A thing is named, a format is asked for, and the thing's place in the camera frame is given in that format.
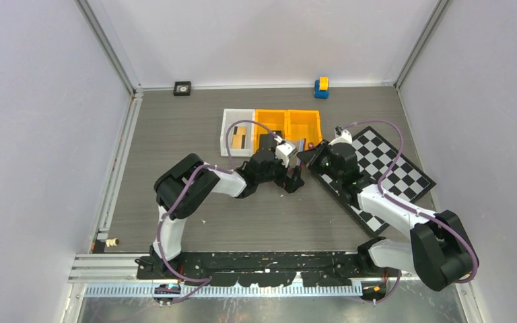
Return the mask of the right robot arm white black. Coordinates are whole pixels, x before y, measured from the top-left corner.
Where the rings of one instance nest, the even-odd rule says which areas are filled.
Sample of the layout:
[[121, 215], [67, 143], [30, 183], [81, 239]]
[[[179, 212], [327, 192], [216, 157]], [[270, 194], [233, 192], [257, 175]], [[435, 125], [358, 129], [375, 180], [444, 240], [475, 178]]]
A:
[[299, 152], [298, 159], [345, 209], [368, 213], [408, 238], [396, 242], [377, 236], [360, 245], [357, 267], [364, 275], [394, 268], [414, 273], [430, 289], [441, 291], [477, 274], [479, 259], [459, 216], [450, 210], [423, 209], [390, 194], [361, 173], [352, 145], [323, 141]]

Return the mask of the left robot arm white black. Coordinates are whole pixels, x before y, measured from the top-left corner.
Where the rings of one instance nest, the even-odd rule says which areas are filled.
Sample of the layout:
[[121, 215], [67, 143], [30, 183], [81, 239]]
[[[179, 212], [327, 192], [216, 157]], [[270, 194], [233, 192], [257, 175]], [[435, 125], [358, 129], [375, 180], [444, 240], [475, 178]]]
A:
[[182, 252], [187, 218], [210, 194], [245, 199], [254, 194], [260, 184], [268, 182], [289, 194], [294, 193], [304, 185], [302, 169], [300, 166], [290, 168], [275, 152], [260, 149], [233, 170], [209, 164], [191, 153], [160, 176], [153, 186], [159, 211], [156, 237], [150, 248], [155, 272], [165, 279], [176, 276], [193, 283], [208, 282], [186, 277], [178, 271], [177, 256]]

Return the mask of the dark grey credit card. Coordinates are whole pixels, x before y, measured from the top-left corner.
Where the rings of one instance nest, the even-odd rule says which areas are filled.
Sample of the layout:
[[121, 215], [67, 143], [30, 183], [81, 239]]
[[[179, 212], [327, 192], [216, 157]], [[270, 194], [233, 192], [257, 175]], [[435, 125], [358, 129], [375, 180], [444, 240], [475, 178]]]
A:
[[277, 141], [275, 140], [275, 137], [283, 137], [282, 131], [274, 131], [274, 134], [271, 133], [263, 133], [260, 134], [258, 137], [258, 150], [260, 149], [267, 149], [272, 150], [275, 146], [278, 145]]

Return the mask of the orange gold credit card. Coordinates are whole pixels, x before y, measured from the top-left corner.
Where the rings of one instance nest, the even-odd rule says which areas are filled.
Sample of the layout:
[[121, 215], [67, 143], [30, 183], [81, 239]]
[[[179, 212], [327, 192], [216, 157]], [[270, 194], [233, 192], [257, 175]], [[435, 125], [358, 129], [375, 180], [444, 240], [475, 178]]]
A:
[[247, 134], [246, 126], [235, 126], [232, 129], [233, 136], [245, 136]]

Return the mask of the red card holder wallet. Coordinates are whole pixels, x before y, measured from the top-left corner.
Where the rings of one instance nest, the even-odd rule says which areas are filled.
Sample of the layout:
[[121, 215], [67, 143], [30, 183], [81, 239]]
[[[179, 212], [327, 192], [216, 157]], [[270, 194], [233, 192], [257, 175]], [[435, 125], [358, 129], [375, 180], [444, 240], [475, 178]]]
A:
[[306, 139], [293, 140], [291, 143], [296, 147], [297, 151], [296, 154], [291, 156], [289, 159], [289, 167], [294, 168], [295, 166], [299, 166], [301, 164], [301, 161], [298, 158], [298, 154], [302, 151], [313, 149], [315, 145], [313, 142], [307, 142]]

